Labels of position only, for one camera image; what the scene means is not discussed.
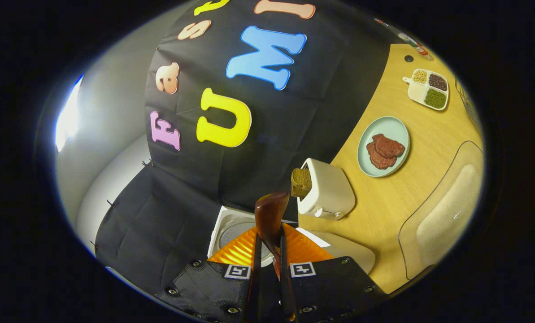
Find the table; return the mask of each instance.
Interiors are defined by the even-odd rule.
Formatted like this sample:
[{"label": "table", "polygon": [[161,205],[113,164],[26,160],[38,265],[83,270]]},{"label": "table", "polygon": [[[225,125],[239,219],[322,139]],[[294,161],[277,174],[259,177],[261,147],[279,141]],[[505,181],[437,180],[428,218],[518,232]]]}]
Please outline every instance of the table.
[{"label": "table", "polygon": [[[411,63],[403,58],[413,56]],[[398,233],[405,220],[427,199],[467,140],[483,148],[481,135],[466,114],[455,88],[455,77],[436,55],[427,61],[407,44],[392,44],[382,78],[361,119],[331,164],[345,172],[356,196],[355,208],[339,221],[299,215],[305,229],[326,231],[371,249],[376,256],[370,277],[391,293],[408,282]],[[416,68],[438,72],[448,81],[448,105],[442,112],[407,96]],[[409,131],[405,164],[384,178],[364,174],[357,163],[357,146],[366,127],[382,116],[399,118]]]}]

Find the letter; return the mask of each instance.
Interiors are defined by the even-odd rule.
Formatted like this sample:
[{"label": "letter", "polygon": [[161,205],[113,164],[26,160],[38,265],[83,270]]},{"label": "letter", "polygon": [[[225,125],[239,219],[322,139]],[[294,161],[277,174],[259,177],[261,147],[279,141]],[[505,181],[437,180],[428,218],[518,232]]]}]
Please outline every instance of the letter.
[{"label": "letter", "polygon": [[195,22],[193,24],[189,24],[181,31],[181,33],[179,33],[178,39],[184,40],[188,37],[190,37],[190,39],[200,37],[200,35],[203,35],[205,31],[208,30],[211,24],[211,20],[200,21],[197,24]]},{"label": "letter", "polygon": [[179,65],[171,63],[169,66],[161,66],[156,72],[156,86],[158,90],[174,94],[178,90]]},{"label": "letter", "polygon": [[251,111],[240,100],[214,94],[211,88],[206,88],[201,95],[201,108],[206,111],[214,108],[229,111],[235,114],[235,126],[231,129],[219,127],[209,123],[205,117],[200,117],[196,126],[196,137],[199,141],[212,141],[225,147],[237,147],[241,145],[249,134],[251,127]]},{"label": "letter", "polygon": [[158,119],[159,114],[158,112],[152,112],[150,113],[150,127],[152,128],[152,140],[154,142],[161,141],[163,143],[167,143],[168,145],[172,145],[175,150],[179,151],[181,146],[179,145],[179,131],[177,129],[174,129],[173,132],[167,131],[167,129],[171,128],[171,125],[169,122],[165,120],[158,120],[158,125],[156,126],[156,119]]},{"label": "letter", "polygon": [[257,49],[257,52],[232,57],[226,67],[227,78],[247,75],[272,82],[276,90],[283,90],[291,75],[290,71],[286,68],[274,71],[265,66],[293,64],[292,58],[275,47],[282,47],[291,54],[298,54],[303,49],[307,36],[266,31],[256,26],[249,26],[241,33],[241,41]]},{"label": "letter", "polygon": [[255,5],[253,12],[256,14],[263,12],[286,12],[296,14],[303,19],[309,19],[315,14],[315,6],[313,4],[288,4],[287,2],[261,0]]},{"label": "letter", "polygon": [[230,0],[220,0],[219,2],[216,2],[214,4],[212,4],[211,1],[210,2],[206,2],[205,4],[203,4],[202,6],[197,7],[194,10],[194,16],[197,16],[198,14],[200,14],[202,12],[208,12],[208,11],[211,11],[211,10],[219,9],[222,6],[225,6],[229,1]]}]

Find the seeds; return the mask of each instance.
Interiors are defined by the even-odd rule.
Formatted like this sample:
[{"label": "seeds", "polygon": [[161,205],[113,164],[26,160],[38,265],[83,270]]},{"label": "seeds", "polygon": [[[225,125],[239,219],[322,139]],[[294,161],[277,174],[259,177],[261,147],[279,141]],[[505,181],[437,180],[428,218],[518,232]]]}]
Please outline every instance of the seeds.
[{"label": "seeds", "polygon": [[446,91],[446,81],[444,78],[438,75],[431,74],[429,76],[429,85],[432,87],[438,88],[439,90]]},{"label": "seeds", "polygon": [[413,81],[423,84],[427,83],[427,72],[418,70],[415,75],[413,75]]},{"label": "seeds", "polygon": [[432,106],[433,108],[440,109],[445,106],[446,95],[441,92],[437,92],[432,88],[427,91],[425,97],[425,104]]}]

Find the white tray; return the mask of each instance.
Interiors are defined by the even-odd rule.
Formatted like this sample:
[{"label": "white tray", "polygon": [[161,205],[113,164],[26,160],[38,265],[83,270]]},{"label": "white tray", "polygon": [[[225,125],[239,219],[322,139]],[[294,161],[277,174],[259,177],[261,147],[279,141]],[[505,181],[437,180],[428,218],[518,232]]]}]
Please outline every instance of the white tray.
[{"label": "white tray", "polygon": [[[412,76],[411,76],[411,78],[403,77],[403,80],[405,82],[409,83],[409,89],[407,90],[407,95],[409,96],[409,98],[411,98],[411,100],[419,102],[420,104],[422,104],[424,106],[428,106],[429,108],[431,108],[433,110],[437,110],[437,111],[445,110],[445,108],[446,108],[446,106],[448,104],[448,81],[445,78],[445,76],[442,76],[441,74],[435,73],[433,71],[424,70],[423,68],[417,68],[415,71],[413,71],[413,75],[415,75],[418,71],[427,72],[427,81],[426,81],[426,83],[415,82],[415,81],[413,81]],[[429,85],[429,77],[431,77],[431,74],[440,76],[443,80],[445,80],[445,82],[447,83],[447,90],[446,91],[439,90],[438,88],[435,88],[435,87]],[[443,105],[442,108],[438,109],[438,108],[435,108],[434,106],[430,106],[430,105],[425,103],[425,98],[427,97],[427,92],[429,92],[429,89],[431,89],[431,88],[433,90],[439,92],[439,93],[445,94],[445,96],[446,96],[445,105]]]}]

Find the meat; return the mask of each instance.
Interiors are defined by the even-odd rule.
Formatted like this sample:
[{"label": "meat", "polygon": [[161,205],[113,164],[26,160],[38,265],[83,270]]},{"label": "meat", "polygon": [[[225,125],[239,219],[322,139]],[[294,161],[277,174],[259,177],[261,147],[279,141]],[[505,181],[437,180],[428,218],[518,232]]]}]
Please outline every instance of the meat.
[{"label": "meat", "polygon": [[372,141],[371,143],[368,143],[366,148],[367,148],[367,151],[369,152],[371,163],[380,170],[384,170],[388,167],[393,166],[395,162],[397,161],[397,157],[385,158],[382,155],[380,155],[380,153],[377,151],[375,147],[374,141]]},{"label": "meat", "polygon": [[396,140],[385,137],[382,133],[374,135],[373,141],[378,153],[385,158],[398,157],[405,151],[405,146]]}]

